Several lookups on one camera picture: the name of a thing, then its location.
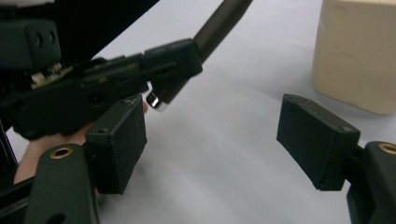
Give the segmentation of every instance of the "brass insert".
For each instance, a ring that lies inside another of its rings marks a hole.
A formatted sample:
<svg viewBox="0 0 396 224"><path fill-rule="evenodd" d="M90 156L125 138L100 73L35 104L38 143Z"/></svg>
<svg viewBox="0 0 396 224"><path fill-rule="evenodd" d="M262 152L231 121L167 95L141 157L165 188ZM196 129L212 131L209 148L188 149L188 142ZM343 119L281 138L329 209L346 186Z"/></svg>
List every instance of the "brass insert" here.
<svg viewBox="0 0 396 224"><path fill-rule="evenodd" d="M392 144L389 144L389 143L381 143L381 144L378 145L378 147L381 150L383 150L385 152L388 152L389 154L396 155L396 146L395 145L392 145Z"/></svg>
<svg viewBox="0 0 396 224"><path fill-rule="evenodd" d="M54 160L62 159L65 157L68 157L70 154L73 153L73 148L70 147L60 147L56 150L54 150L51 154L50 157Z"/></svg>

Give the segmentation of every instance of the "metal rod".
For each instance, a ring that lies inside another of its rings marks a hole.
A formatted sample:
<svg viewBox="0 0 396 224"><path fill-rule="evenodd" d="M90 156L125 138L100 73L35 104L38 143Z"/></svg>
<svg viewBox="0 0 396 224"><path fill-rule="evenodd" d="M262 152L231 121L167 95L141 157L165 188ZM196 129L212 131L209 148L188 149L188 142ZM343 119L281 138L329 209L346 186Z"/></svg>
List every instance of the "metal rod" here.
<svg viewBox="0 0 396 224"><path fill-rule="evenodd" d="M193 39L197 44L202 63L235 27L251 2L252 0L224 0L207 20ZM147 97L148 104L154 108L164 108L166 104L171 103L187 82L188 79L168 87L154 87Z"/></svg>

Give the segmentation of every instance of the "white table surface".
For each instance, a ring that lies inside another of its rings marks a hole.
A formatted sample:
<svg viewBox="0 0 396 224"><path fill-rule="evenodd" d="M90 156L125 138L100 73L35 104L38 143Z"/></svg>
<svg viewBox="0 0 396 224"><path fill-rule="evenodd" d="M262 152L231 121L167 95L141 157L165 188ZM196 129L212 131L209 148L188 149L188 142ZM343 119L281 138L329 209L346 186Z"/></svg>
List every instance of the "white table surface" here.
<svg viewBox="0 0 396 224"><path fill-rule="evenodd" d="M162 0L99 53L108 59L193 37L220 0ZM396 143L378 116L313 89L320 1L256 0L164 112L146 115L148 144L102 223L350 223L346 194L319 192L276 141L282 96L316 101L361 130L360 145ZM9 132L20 157L26 141Z"/></svg>

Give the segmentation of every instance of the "beige foam block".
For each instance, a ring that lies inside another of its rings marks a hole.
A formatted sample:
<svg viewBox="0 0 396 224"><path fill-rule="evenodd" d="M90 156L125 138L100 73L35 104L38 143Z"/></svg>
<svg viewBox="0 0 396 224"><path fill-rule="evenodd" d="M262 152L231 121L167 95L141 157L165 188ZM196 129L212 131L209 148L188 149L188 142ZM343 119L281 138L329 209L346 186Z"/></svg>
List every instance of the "beige foam block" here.
<svg viewBox="0 0 396 224"><path fill-rule="evenodd" d="M396 114L396 0L324 0L315 89L377 114Z"/></svg>

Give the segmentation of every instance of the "screw hole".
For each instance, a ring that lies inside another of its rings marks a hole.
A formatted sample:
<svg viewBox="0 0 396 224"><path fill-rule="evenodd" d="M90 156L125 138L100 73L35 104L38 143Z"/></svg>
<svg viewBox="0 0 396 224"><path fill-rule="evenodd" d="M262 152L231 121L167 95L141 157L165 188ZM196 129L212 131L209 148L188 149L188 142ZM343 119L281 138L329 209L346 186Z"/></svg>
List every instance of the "screw hole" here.
<svg viewBox="0 0 396 224"><path fill-rule="evenodd" d="M35 35L35 46L40 47L43 44L43 36L39 33Z"/></svg>
<svg viewBox="0 0 396 224"><path fill-rule="evenodd" d="M64 214L56 214L49 218L47 224L62 224L66 220L66 216Z"/></svg>
<svg viewBox="0 0 396 224"><path fill-rule="evenodd" d="M49 42L53 44L55 43L55 41L56 41L55 33L53 31L49 31Z"/></svg>
<svg viewBox="0 0 396 224"><path fill-rule="evenodd" d="M50 154L52 159L58 160L72 154L73 149L68 147L58 148Z"/></svg>
<svg viewBox="0 0 396 224"><path fill-rule="evenodd" d="M388 152L389 154L394 154L396 155L396 146L388 143L381 143L378 145L378 147L385 151Z"/></svg>

